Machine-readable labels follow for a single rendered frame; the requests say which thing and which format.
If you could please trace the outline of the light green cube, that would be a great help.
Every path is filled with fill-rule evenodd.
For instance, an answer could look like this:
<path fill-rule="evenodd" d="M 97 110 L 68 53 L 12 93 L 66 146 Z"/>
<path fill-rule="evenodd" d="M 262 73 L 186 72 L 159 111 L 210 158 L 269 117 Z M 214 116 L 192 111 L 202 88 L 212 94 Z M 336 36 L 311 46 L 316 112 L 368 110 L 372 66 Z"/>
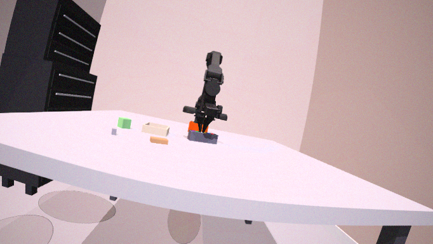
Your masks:
<path fill-rule="evenodd" d="M 120 127 L 120 128 L 130 129 L 131 119 L 130 118 L 121 117 L 121 118 L 118 119 L 117 126 Z"/>

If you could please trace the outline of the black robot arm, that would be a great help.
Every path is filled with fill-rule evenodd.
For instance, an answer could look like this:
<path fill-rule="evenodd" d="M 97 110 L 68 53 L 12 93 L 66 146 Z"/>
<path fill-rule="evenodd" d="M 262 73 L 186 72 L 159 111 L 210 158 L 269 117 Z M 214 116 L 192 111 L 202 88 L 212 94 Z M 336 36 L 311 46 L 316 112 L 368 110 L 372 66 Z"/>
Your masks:
<path fill-rule="evenodd" d="M 196 109 L 199 110 L 199 107 L 201 105 L 201 98 L 202 96 L 207 97 L 213 97 L 216 98 L 216 95 L 220 92 L 220 85 L 224 82 L 224 76 L 222 73 L 222 68 L 220 67 L 220 64 L 222 63 L 223 56 L 220 52 L 217 51 L 211 51 L 207 54 L 206 57 L 206 66 L 207 70 L 205 70 L 204 73 L 204 86 L 203 86 L 203 92 L 202 95 L 198 98 L 196 101 Z M 213 103 L 208 103 L 208 100 L 205 100 L 201 111 L 204 112 L 207 116 L 213 116 L 216 117 L 217 114 L 222 113 L 223 106 L 217 105 L 216 102 L 213 101 Z M 205 118 L 205 115 L 203 117 Z"/>

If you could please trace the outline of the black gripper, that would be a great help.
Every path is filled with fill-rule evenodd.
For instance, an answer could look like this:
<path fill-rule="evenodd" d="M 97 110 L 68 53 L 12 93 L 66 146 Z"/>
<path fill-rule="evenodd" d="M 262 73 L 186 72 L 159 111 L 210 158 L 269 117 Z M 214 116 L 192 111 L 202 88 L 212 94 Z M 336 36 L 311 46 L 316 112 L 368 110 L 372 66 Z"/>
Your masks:
<path fill-rule="evenodd" d="M 195 113 L 194 116 L 197 119 L 199 132 L 202 131 L 203 133 L 207 129 L 208 125 L 212 121 L 215 121 L 214 118 L 227 121 L 227 115 L 226 114 L 222 114 L 222 113 L 221 114 L 217 114 L 216 117 L 207 116 L 207 117 L 204 118 L 203 115 L 205 115 L 205 114 L 204 114 L 204 112 L 201 112 L 201 108 L 202 108 L 202 105 L 203 105 L 203 103 L 204 103 L 205 100 L 208 100 L 208 103 L 213 103 L 213 101 L 215 101 L 215 98 L 213 98 L 213 97 L 207 97 L 207 96 L 202 96 L 202 98 L 201 98 L 201 105 L 199 107 L 199 110 L 197 110 L 195 107 L 190 107 L 190 106 L 186 106 L 185 105 L 183 107 L 183 111 L 182 111 L 182 112 L 186 112 L 186 113 L 189 113 L 189 114 L 194 114 Z M 204 124 L 203 124 L 203 119 L 204 119 Z M 203 125 L 203 129 L 202 129 L 202 125 Z"/>

